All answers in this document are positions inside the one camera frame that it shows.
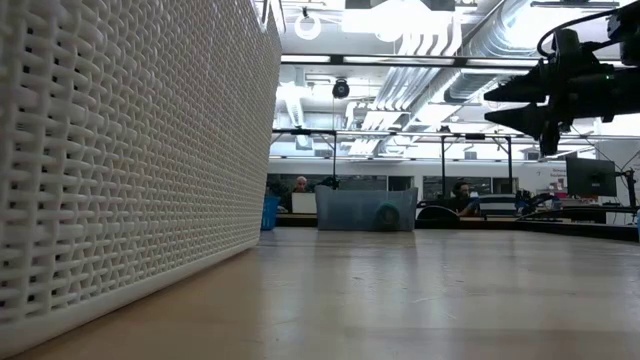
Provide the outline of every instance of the man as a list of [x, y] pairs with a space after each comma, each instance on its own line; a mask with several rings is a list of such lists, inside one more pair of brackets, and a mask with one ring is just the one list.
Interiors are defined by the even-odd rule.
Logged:
[[307, 192], [307, 178], [299, 176], [296, 179], [296, 187], [293, 189], [293, 192]]
[[454, 211], [458, 216], [472, 216], [476, 212], [476, 204], [471, 201], [469, 197], [470, 189], [469, 184], [464, 181], [459, 181], [453, 185], [454, 197], [449, 200], [449, 206], [451, 211]]

